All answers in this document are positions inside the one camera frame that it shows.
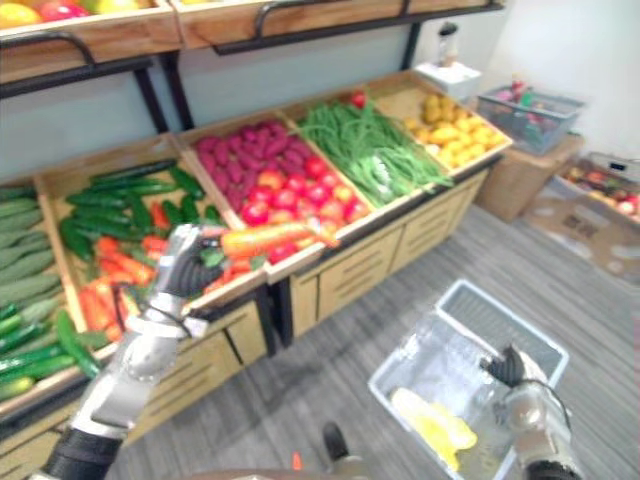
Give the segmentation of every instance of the zucchini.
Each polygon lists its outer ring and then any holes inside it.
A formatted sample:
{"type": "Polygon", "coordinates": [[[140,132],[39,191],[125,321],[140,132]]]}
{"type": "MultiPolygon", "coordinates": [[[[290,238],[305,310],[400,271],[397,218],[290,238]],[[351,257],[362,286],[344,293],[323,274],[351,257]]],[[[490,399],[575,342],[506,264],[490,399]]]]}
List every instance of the zucchini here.
{"type": "Polygon", "coordinates": [[[16,198],[14,200],[0,202],[0,218],[9,217],[16,213],[27,212],[34,208],[38,208],[38,202],[33,198],[16,198]]]}
{"type": "Polygon", "coordinates": [[[31,377],[18,377],[0,382],[0,402],[28,392],[35,383],[31,377]]]}
{"type": "Polygon", "coordinates": [[[66,198],[72,205],[84,205],[87,207],[110,207],[120,210],[127,208],[127,201],[124,198],[108,193],[76,193],[66,198]]]}
{"type": "Polygon", "coordinates": [[[58,275],[43,273],[35,277],[18,280],[9,285],[2,285],[0,286],[0,307],[27,300],[59,284],[60,277],[58,275]]]}
{"type": "Polygon", "coordinates": [[[49,240],[44,238],[35,242],[27,243],[25,245],[3,248],[2,250],[0,250],[0,271],[2,271],[3,268],[7,268],[18,261],[20,257],[23,257],[30,253],[40,252],[49,247],[49,240]]]}
{"type": "Polygon", "coordinates": [[[112,182],[122,178],[136,178],[144,177],[152,173],[161,172],[168,168],[173,167],[177,161],[174,158],[168,158],[165,160],[159,160],[153,163],[145,163],[144,165],[136,165],[135,167],[123,168],[122,170],[116,170],[115,172],[103,173],[101,175],[93,175],[91,177],[91,183],[103,183],[112,182]]]}
{"type": "Polygon", "coordinates": [[[0,232],[31,228],[36,223],[40,223],[41,221],[42,212],[40,211],[40,209],[17,213],[15,215],[11,215],[10,217],[0,218],[0,232]]]}

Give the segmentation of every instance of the gray carpet floor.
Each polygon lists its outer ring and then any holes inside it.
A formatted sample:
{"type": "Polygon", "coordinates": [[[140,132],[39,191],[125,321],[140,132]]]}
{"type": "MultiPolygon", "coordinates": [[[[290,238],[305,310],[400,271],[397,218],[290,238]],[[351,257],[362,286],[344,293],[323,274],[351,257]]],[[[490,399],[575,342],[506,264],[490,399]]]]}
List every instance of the gray carpet floor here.
{"type": "MultiPolygon", "coordinates": [[[[458,278],[569,351],[558,393],[573,413],[586,477],[637,479],[637,290],[526,224],[506,225],[472,207],[448,241],[124,450],[109,480],[283,468],[294,450],[305,468],[321,471],[328,464],[320,435],[327,420],[340,424],[374,479],[445,478],[366,384],[458,278]]],[[[509,477],[519,478],[517,468],[509,477]]]]}

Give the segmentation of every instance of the gray plastic basket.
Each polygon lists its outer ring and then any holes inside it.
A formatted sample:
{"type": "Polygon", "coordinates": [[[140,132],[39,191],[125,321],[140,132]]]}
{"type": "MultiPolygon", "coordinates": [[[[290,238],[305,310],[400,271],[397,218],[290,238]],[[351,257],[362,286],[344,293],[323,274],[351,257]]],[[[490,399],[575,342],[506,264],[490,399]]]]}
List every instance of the gray plastic basket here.
{"type": "Polygon", "coordinates": [[[514,140],[514,147],[544,155],[573,126],[583,102],[567,97],[533,92],[528,108],[500,98],[511,87],[500,87],[478,96],[478,113],[514,140]]]}
{"type": "Polygon", "coordinates": [[[450,478],[499,480],[515,459],[511,433],[497,424],[493,413],[508,389],[479,363],[511,343],[536,360],[556,386],[569,361],[566,350],[473,284],[458,280],[373,374],[369,388],[450,478]],[[444,405],[476,432],[478,443],[458,453],[458,472],[395,411],[390,398],[401,387],[444,405]]]}

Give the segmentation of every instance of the cucumber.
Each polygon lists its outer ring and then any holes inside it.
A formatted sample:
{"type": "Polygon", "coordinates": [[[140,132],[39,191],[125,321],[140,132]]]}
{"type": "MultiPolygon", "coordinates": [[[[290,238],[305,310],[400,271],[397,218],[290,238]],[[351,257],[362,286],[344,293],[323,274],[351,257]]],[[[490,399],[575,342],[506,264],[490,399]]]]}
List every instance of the cucumber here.
{"type": "Polygon", "coordinates": [[[30,377],[18,377],[9,381],[0,381],[0,402],[28,392],[35,383],[35,380],[30,377]]]}

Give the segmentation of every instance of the vegetable bin divider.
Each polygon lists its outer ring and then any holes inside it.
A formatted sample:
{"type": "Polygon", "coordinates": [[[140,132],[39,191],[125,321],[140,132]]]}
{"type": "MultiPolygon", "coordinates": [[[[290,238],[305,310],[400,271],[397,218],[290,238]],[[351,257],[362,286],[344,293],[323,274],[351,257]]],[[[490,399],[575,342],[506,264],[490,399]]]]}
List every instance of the vegetable bin divider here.
{"type": "MultiPolygon", "coordinates": [[[[416,143],[424,145],[424,142],[414,133],[406,128],[406,122],[415,122],[416,125],[423,128],[426,124],[423,122],[424,117],[424,104],[427,97],[430,94],[437,94],[446,97],[439,88],[429,83],[420,74],[407,70],[399,73],[392,73],[390,75],[374,79],[367,83],[367,87],[371,96],[375,101],[375,105],[378,110],[393,119],[399,120],[405,123],[405,133],[413,138],[416,143]]],[[[508,148],[513,144],[513,140],[506,134],[500,131],[496,126],[492,125],[486,119],[480,117],[472,109],[462,105],[454,100],[450,99],[452,108],[462,110],[466,112],[469,118],[477,117],[482,119],[482,125],[490,129],[494,134],[500,134],[504,141],[496,146],[490,147],[482,154],[471,157],[471,161],[468,161],[464,165],[451,167],[447,163],[443,162],[438,155],[432,155],[441,165],[443,165],[446,171],[452,176],[456,177],[460,174],[464,174],[467,170],[475,168],[479,164],[485,163],[490,158],[500,153],[505,148],[508,148]]]]}

